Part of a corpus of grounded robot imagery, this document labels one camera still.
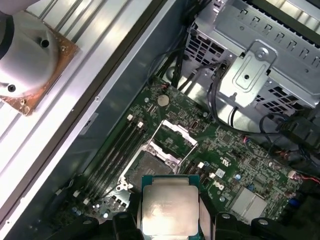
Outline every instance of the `gray metal surface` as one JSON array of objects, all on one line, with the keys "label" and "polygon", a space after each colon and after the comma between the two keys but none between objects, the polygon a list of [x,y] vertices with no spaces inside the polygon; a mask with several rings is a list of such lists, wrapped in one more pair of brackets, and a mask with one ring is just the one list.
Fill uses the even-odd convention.
[{"label": "gray metal surface", "polygon": [[320,9],[305,0],[267,0],[292,18],[320,34]]},{"label": "gray metal surface", "polygon": [[0,12],[14,15],[40,0],[0,0]]},{"label": "gray metal surface", "polygon": [[[134,17],[132,14],[129,14],[133,9],[141,10],[143,7],[140,1],[132,1],[131,4],[133,3],[135,4],[131,8],[127,8],[126,12],[124,12],[126,14],[123,13],[124,16],[127,17],[127,21],[132,20]],[[172,47],[172,43],[176,40],[177,33],[181,30],[181,26],[179,25],[180,15],[185,3],[184,0],[170,0],[163,6],[131,51],[128,52],[111,78],[108,79],[104,87],[98,92],[95,98],[96,100],[90,104],[74,129],[66,137],[64,142],[61,143],[60,148],[52,154],[52,159],[46,169],[39,175],[39,178],[23,197],[17,209],[12,213],[10,218],[8,218],[10,224],[6,224],[2,228],[2,231],[0,231],[0,239],[5,236],[18,219],[16,226],[10,232],[10,236],[8,236],[9,239],[10,237],[17,239],[16,236],[19,235],[20,232],[23,232],[23,230],[33,231],[35,227],[29,229],[27,223],[35,223],[35,221],[37,221],[37,218],[41,216],[41,213],[45,209],[47,201],[59,186],[63,185],[74,173],[82,173],[84,171],[105,141],[106,136],[144,86],[148,66],[153,58]],[[41,1],[37,3],[38,6],[42,6],[42,9],[44,9],[46,6],[41,4]],[[104,12],[101,12],[104,17],[106,16],[105,10],[106,9],[104,9]],[[98,23],[104,24],[101,23],[101,17],[100,15],[100,20],[93,20],[96,25]],[[114,39],[115,36],[121,36],[119,32],[117,35],[116,29],[118,31],[119,29],[123,31],[127,29],[127,25],[123,26],[120,23],[116,24],[116,26],[115,29],[113,29],[115,26],[110,28],[111,39]],[[87,37],[87,41],[95,42],[92,36],[89,37],[87,35]],[[99,61],[105,62],[108,54],[101,52],[98,56],[99,58],[95,59],[92,64],[95,63],[98,65]],[[91,65],[90,67],[91,71],[96,69],[95,65]],[[88,73],[82,71],[81,74],[84,76],[79,77],[79,80],[85,79]],[[84,135],[79,135],[94,113],[98,113],[98,116],[95,118],[93,124]]]},{"label": "gray metal surface", "polygon": [[[52,28],[60,29],[79,46],[80,52],[31,116],[21,116],[7,104],[0,105],[0,153],[1,163],[5,165],[0,182],[9,183],[1,186],[0,208],[150,2],[43,0],[28,9]],[[107,92],[115,81],[110,84],[106,87]],[[87,120],[80,123],[79,129]],[[43,182],[52,170],[45,171]],[[41,185],[38,182],[25,203],[21,201],[23,204],[1,229],[0,239],[11,229]]]},{"label": "gray metal surface", "polygon": [[228,1],[213,25],[208,24],[214,16],[212,8],[209,5],[195,21],[202,36],[236,56],[246,53],[255,41],[260,41],[277,54],[269,78],[305,104],[316,105],[320,97],[318,48],[241,0]]},{"label": "gray metal surface", "polygon": [[[58,43],[56,37],[36,17],[19,12],[13,17],[14,35],[6,54],[0,59],[0,95],[23,97],[43,87],[56,70]],[[42,41],[48,41],[43,47]],[[14,85],[15,91],[8,86]]]},{"label": "gray metal surface", "polygon": [[248,106],[267,82],[267,70],[276,58],[271,48],[259,41],[253,42],[246,55],[238,57],[225,74],[220,92],[240,106]]}]

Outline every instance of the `ventilation hole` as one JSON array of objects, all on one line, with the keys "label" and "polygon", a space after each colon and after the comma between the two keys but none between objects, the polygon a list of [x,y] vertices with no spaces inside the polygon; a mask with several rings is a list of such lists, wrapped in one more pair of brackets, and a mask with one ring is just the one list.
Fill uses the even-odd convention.
[{"label": "ventilation hole", "polygon": [[272,103],[273,103],[275,106],[279,106],[279,103],[277,103],[276,101],[272,101]]},{"label": "ventilation hole", "polygon": [[209,51],[210,51],[210,53],[212,53],[214,55],[216,55],[216,53],[217,53],[213,48],[209,48]]},{"label": "ventilation hole", "polygon": [[214,42],[211,43],[211,47],[216,50],[218,53],[223,54],[224,53],[224,49],[219,47],[217,44],[215,44]]},{"label": "ventilation hole", "polygon": [[289,99],[287,99],[287,98],[281,98],[281,100],[284,102],[284,103],[290,103],[291,101],[289,100]]},{"label": "ventilation hole", "polygon": [[288,96],[287,98],[292,102],[298,100],[298,98],[296,98],[295,96],[292,96],[292,95]]},{"label": "ventilation hole", "polygon": [[199,48],[199,44],[197,44],[196,42],[194,42],[194,41],[190,41],[190,45],[191,46],[193,46],[193,47],[195,47],[195,48]]},{"label": "ventilation hole", "polygon": [[273,95],[275,95],[276,97],[278,97],[278,98],[281,98],[282,96],[279,94],[279,93],[277,93],[277,92],[275,92]]},{"label": "ventilation hole", "polygon": [[291,105],[295,110],[302,110],[304,109],[304,107],[302,105],[300,105],[299,103],[295,103],[293,105]]},{"label": "ventilation hole", "polygon": [[194,47],[194,46],[192,46],[192,45],[190,45],[189,47],[190,47],[191,50],[193,50],[193,51],[195,51],[195,52],[198,50],[198,48],[196,48],[196,47]]},{"label": "ventilation hole", "polygon": [[278,106],[278,108],[280,108],[282,111],[286,111],[287,109],[283,106]]},{"label": "ventilation hole", "polygon": [[274,90],[276,90],[279,94],[281,94],[282,96],[287,96],[288,94],[286,94],[284,91],[283,91],[283,89],[281,88],[281,87],[279,87],[279,86],[276,86],[275,88],[274,88]]}]

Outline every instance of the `capacitor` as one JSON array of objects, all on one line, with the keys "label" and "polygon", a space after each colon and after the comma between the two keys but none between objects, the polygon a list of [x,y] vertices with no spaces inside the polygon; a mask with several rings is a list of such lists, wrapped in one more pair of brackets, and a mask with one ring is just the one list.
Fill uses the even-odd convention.
[{"label": "capacitor", "polygon": [[234,175],[234,179],[240,181],[241,179],[241,175],[240,174],[236,174]]},{"label": "capacitor", "polygon": [[300,202],[295,198],[289,199],[288,204],[290,204],[291,206],[293,206],[295,208],[298,208],[300,206]]},{"label": "capacitor", "polygon": [[293,191],[286,191],[284,192],[284,195],[287,197],[287,198],[294,198],[297,194]]}]

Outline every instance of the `cable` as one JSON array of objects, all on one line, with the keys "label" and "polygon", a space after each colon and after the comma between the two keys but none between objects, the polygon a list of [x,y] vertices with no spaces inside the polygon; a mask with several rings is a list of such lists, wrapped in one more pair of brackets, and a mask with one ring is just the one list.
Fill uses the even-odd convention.
[{"label": "cable", "polygon": [[148,73],[147,73],[147,85],[148,86],[151,86],[151,83],[150,83],[150,79],[152,78],[152,69],[153,69],[153,66],[155,65],[155,62],[158,58],[164,56],[164,55],[168,55],[168,54],[172,54],[172,53],[175,53],[175,52],[178,52],[180,51],[181,49],[184,49],[184,48],[176,48],[176,49],[173,49],[173,50],[169,50],[169,51],[165,51],[165,52],[162,52],[160,54],[158,54],[157,56],[154,57],[154,59],[152,60],[151,64],[150,64],[150,67],[148,69]]},{"label": "cable", "polygon": [[320,184],[320,180],[315,178],[315,177],[311,177],[311,176],[303,176],[303,175],[300,175],[301,179],[303,180],[312,180],[318,184]]},{"label": "cable", "polygon": [[[289,118],[287,115],[284,115],[284,114],[281,114],[281,113],[277,113],[277,112],[268,113],[267,115],[263,116],[260,119],[259,129],[260,129],[261,133],[266,133],[265,128],[264,128],[264,121],[265,121],[266,118],[271,117],[271,116],[279,116],[279,117],[282,117],[284,119],[288,119]],[[271,141],[271,139],[270,139],[270,137],[268,135],[265,135],[265,138],[270,144],[272,144],[272,141]]]},{"label": "cable", "polygon": [[224,71],[224,69],[222,69],[221,67],[216,71],[215,80],[213,81],[213,83],[211,83],[209,90],[207,92],[207,105],[208,105],[209,111],[210,111],[212,117],[215,119],[216,123],[219,124],[221,127],[227,129],[228,131],[231,131],[231,132],[237,133],[237,134],[247,135],[247,136],[280,135],[280,133],[278,133],[278,132],[243,131],[240,129],[233,128],[230,125],[228,125],[220,120],[220,118],[218,117],[216,100],[217,100],[218,86],[221,82],[223,71]]},{"label": "cable", "polygon": [[231,112],[231,115],[230,115],[230,126],[231,127],[234,127],[234,119],[235,119],[235,115],[236,115],[236,112],[238,111],[238,107],[235,106]]}]

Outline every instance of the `black cable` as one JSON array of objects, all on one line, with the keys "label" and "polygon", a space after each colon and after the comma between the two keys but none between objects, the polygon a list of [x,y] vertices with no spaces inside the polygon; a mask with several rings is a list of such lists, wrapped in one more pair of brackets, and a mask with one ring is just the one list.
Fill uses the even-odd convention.
[{"label": "black cable", "polygon": [[212,115],[212,117],[215,119],[216,123],[219,124],[221,127],[227,129],[228,131],[231,131],[233,133],[237,134],[243,134],[247,136],[266,136],[266,135],[280,135],[278,132],[251,132],[251,131],[243,131],[240,129],[236,129],[231,127],[230,125],[224,123],[223,121],[220,120],[218,117],[218,112],[217,112],[217,91],[218,91],[218,86],[221,82],[222,75],[223,75],[223,69],[220,67],[216,71],[216,77],[213,83],[211,83],[209,90],[207,92],[207,104],[209,111]]},{"label": "black cable", "polygon": [[234,119],[235,119],[235,115],[236,115],[236,112],[238,111],[238,107],[235,106],[231,112],[231,115],[230,115],[230,126],[231,127],[234,127]]},{"label": "black cable", "polygon": [[191,73],[190,76],[185,80],[184,83],[181,84],[181,86],[178,88],[179,91],[182,91],[187,85],[188,83],[190,83],[192,81],[192,78],[195,76],[195,73]]},{"label": "black cable", "polygon": [[[259,129],[260,129],[260,132],[261,133],[266,133],[265,131],[265,127],[264,127],[264,122],[265,122],[265,119],[268,118],[268,117],[271,117],[271,116],[279,116],[279,117],[282,117],[284,119],[288,119],[289,116],[287,115],[284,115],[284,114],[281,114],[281,113],[277,113],[277,112],[271,112],[271,113],[268,113],[267,115],[264,115],[261,119],[260,119],[260,122],[259,122]],[[265,135],[264,136],[266,138],[266,140],[272,144],[272,141],[270,139],[270,137],[268,135]]]}]

